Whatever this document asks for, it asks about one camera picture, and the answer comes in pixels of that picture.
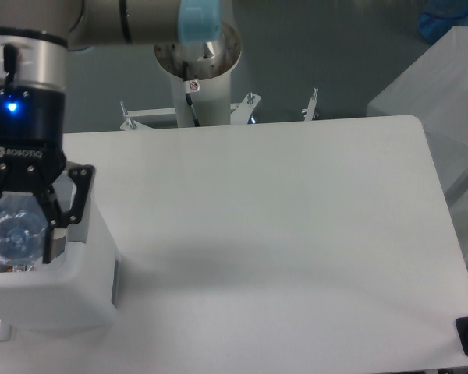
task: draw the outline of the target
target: clear plastic bottle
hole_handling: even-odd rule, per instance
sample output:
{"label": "clear plastic bottle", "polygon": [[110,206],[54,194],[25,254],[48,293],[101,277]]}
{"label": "clear plastic bottle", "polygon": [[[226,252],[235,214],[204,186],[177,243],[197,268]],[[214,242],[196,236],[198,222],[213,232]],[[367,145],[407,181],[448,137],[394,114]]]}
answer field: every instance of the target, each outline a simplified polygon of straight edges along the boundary
{"label": "clear plastic bottle", "polygon": [[418,30],[435,43],[453,26],[468,26],[468,0],[426,0]]}
{"label": "clear plastic bottle", "polygon": [[0,199],[0,263],[26,266],[43,256],[47,220],[34,196]]}

